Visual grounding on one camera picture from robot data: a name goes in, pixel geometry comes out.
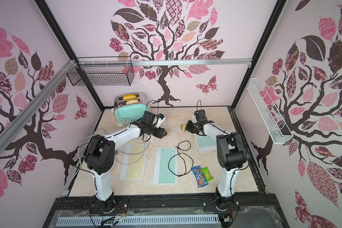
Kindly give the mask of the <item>yellow USB charger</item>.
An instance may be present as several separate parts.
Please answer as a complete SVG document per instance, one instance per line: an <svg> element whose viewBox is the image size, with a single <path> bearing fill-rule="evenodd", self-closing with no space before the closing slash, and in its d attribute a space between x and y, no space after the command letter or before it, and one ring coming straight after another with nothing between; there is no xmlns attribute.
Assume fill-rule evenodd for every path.
<svg viewBox="0 0 342 228"><path fill-rule="evenodd" d="M179 128L181 131L186 131L186 124L181 124Z"/></svg>

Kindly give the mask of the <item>green wireless keyboard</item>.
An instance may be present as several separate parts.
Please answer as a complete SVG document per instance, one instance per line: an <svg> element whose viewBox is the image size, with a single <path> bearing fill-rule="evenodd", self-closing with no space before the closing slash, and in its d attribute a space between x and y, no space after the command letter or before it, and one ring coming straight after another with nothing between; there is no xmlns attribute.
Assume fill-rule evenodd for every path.
<svg viewBox="0 0 342 228"><path fill-rule="evenodd" d="M175 148L157 148L154 163L153 185L176 185L177 151Z"/></svg>
<svg viewBox="0 0 342 228"><path fill-rule="evenodd" d="M206 153L217 149L216 139L210 136L195 135L199 152Z"/></svg>

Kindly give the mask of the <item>yellow wireless keyboard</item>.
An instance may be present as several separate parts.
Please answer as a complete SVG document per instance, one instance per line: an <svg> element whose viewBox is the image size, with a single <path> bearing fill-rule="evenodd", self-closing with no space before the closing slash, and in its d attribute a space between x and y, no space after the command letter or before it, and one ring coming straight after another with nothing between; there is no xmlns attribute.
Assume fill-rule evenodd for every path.
<svg viewBox="0 0 342 228"><path fill-rule="evenodd" d="M120 180L141 180L144 177L146 144L128 144L121 162Z"/></svg>

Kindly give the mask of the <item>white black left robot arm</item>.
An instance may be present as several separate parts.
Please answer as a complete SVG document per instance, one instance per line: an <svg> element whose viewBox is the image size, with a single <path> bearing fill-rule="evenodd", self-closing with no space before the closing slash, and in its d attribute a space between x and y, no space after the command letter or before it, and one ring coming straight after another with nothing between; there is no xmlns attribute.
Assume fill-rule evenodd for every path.
<svg viewBox="0 0 342 228"><path fill-rule="evenodd" d="M163 114L156 115L145 111L140 119L131 122L123 130L107 136L96 135L89 142L84 161L94 177L95 203L104 212L111 212L115 205L110 183L110 169L114 164L116 149L145 134L159 139L164 138L167 135L166 130L161 128L164 121Z"/></svg>

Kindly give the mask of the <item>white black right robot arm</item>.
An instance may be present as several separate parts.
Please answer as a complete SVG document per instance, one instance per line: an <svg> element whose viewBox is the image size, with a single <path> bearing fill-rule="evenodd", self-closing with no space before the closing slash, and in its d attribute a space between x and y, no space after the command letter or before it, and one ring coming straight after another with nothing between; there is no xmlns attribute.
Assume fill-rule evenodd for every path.
<svg viewBox="0 0 342 228"><path fill-rule="evenodd" d="M247 162L247 149L237 132L228 132L208 120L203 109L197 110L192 120L186 124L186 131L199 136L209 136L216 140L217 159L221 166L221 178L216 188L215 201L220 210L227 209L235 202L235 184L238 173Z"/></svg>

